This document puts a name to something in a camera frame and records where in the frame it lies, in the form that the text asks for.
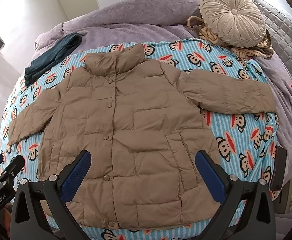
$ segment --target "beige pleated pillow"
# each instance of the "beige pleated pillow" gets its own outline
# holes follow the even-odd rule
[[[230,45],[253,47],[265,36],[264,18],[251,0],[201,0],[199,9],[207,27]]]

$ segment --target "purple blanket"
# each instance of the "purple blanket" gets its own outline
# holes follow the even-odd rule
[[[81,45],[74,51],[96,49],[122,42],[175,41],[196,37],[185,27],[191,15],[200,16],[200,0],[126,0],[84,16],[60,23],[41,34],[35,42],[34,58],[41,55],[60,38],[79,32]],[[280,126],[278,140],[287,149],[285,181],[292,176],[292,78],[276,54],[271,60],[256,59],[273,89]]]

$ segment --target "jacket sleeve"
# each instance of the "jacket sleeve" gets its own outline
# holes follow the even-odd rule
[[[274,96],[266,83],[203,69],[187,74],[166,63],[161,63],[161,69],[180,93],[202,109],[222,114],[276,112]]]
[[[35,102],[19,113],[9,124],[9,145],[19,142],[24,137],[37,133],[52,118],[63,95],[67,91],[71,74],[54,89],[45,89]]]

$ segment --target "silver bolt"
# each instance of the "silver bolt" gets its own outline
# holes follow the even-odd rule
[[[27,182],[27,179],[22,179],[22,180],[20,181],[20,184],[23,185],[23,184],[26,184],[26,182]]]
[[[230,180],[232,180],[232,181],[236,181],[236,180],[238,180],[238,177],[237,177],[236,175],[234,175],[234,174],[229,175],[229,178],[230,178]]]
[[[57,179],[57,175],[51,175],[49,176],[50,181],[55,181]]]
[[[265,179],[260,179],[260,180],[259,180],[259,183],[262,184],[262,185],[266,185],[266,181],[265,181]]]

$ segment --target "jacket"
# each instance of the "jacket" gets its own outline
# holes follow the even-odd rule
[[[142,44],[89,53],[54,89],[11,121],[9,144],[44,129],[38,176],[47,179],[81,150],[92,165],[72,202],[85,226],[168,229],[211,218],[219,207],[194,158],[220,163],[217,141],[200,109],[275,112],[268,84],[195,69],[186,73],[145,59]],[[47,206],[46,214],[50,215]]]

